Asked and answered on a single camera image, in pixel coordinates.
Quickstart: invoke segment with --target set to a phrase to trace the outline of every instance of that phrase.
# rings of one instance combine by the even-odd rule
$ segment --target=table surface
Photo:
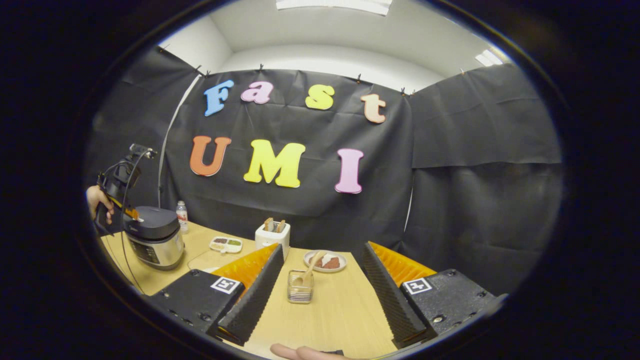
[[[221,254],[211,250],[209,242],[216,236],[239,238],[243,248],[237,254]],[[126,259],[120,233],[103,236],[105,248],[123,274],[146,295],[153,295],[184,275],[190,269],[206,270],[239,259],[255,250],[255,242],[189,223],[182,235],[185,254],[177,268],[157,270],[138,260],[125,236]],[[335,273],[314,271],[314,297],[310,304],[292,304],[287,300],[289,270],[305,270],[303,256],[308,249],[291,247],[276,280],[264,312],[251,338],[243,347],[225,343],[268,359],[281,359],[269,351],[274,343],[291,348],[303,345],[322,350],[342,350],[352,358],[370,359],[396,351],[393,335],[373,287],[350,252],[339,252],[347,266]]]

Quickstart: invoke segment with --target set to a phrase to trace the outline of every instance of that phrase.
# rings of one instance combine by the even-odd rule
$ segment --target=black fabric
[[[560,164],[416,169],[399,251],[438,272],[455,268],[493,294],[511,293],[549,241],[562,189]]]
[[[413,94],[413,167],[559,163],[547,109],[513,64],[471,70]]]
[[[84,188],[95,185],[105,171],[129,152],[132,143],[161,150],[166,130],[184,92],[197,73],[178,57],[149,51],[115,84],[93,120],[92,137],[84,159]],[[143,158],[142,174],[127,192],[134,206],[156,206],[159,157]],[[117,231],[119,217],[109,228]]]
[[[234,86],[219,112],[204,116],[204,92],[228,79]],[[242,101],[242,92],[254,81],[274,85],[266,104]],[[335,89],[329,110],[305,105],[312,85]],[[374,124],[364,116],[360,97],[378,94],[386,102],[380,113],[387,119]],[[202,79],[181,106],[166,145],[163,170],[163,207],[184,200],[189,219],[225,233],[253,239],[268,217],[291,224],[291,246],[351,251],[374,240],[387,247],[399,243],[411,191],[411,110],[399,92],[341,76],[295,70],[248,70],[215,74]],[[198,176],[189,167],[193,138],[231,138],[219,172]],[[301,143],[299,188],[250,183],[247,173],[256,139],[269,140],[278,155],[287,143]],[[339,193],[341,148],[358,149],[359,194]],[[208,164],[215,144],[207,145]]]

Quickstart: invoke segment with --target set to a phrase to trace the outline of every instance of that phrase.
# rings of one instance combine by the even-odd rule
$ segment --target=black cable
[[[138,167],[138,163],[140,162],[140,159],[142,159],[142,156],[143,155],[140,155],[140,157],[136,160],[136,163],[133,165],[133,169],[131,170],[131,176],[133,176],[134,172],[136,171],[136,167]],[[127,252],[124,249],[124,213],[127,206],[127,191],[129,190],[129,183],[131,182],[131,176],[129,176],[127,180],[127,185],[124,188],[124,196],[122,197],[122,214],[120,214],[120,225],[122,226],[122,232],[120,233],[120,239],[122,241],[122,253],[124,255],[124,260],[127,262],[127,268],[129,268],[129,273],[131,273],[131,277],[133,278],[133,281],[135,281],[136,284],[138,285],[140,292],[142,292],[142,294],[145,295],[145,291],[142,290],[142,286],[138,284],[138,280],[136,280],[136,276],[133,275],[133,271],[131,271],[131,266],[129,266],[129,260],[127,259]]]

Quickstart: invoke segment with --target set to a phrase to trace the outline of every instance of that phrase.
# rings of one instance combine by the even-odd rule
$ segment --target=ceiling light
[[[349,8],[387,16],[392,0],[276,0],[278,10],[304,8],[309,6],[325,6]]]
[[[480,61],[480,63],[484,66],[491,66],[493,63],[488,58],[485,58],[484,55],[480,54],[476,56],[476,60]]]
[[[496,65],[502,65],[502,60],[498,59],[496,55],[494,55],[491,51],[485,50],[482,52],[485,58],[488,58],[492,63]]]

